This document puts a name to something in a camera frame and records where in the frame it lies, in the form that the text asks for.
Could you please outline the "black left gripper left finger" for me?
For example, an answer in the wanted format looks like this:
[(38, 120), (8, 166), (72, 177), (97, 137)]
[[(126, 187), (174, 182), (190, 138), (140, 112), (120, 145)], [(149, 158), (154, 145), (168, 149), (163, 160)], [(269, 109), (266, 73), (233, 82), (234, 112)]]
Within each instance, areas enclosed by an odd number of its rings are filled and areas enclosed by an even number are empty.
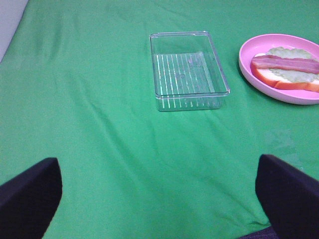
[(0, 237), (41, 239), (62, 197), (57, 158), (46, 158), (0, 187)]

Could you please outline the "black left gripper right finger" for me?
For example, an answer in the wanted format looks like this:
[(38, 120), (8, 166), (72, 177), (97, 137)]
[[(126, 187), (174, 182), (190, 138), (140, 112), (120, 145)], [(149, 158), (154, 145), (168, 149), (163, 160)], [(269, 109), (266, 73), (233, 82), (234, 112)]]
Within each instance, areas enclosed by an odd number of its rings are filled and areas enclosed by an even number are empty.
[(319, 230), (319, 182), (285, 161), (260, 156), (257, 198), (276, 232)]

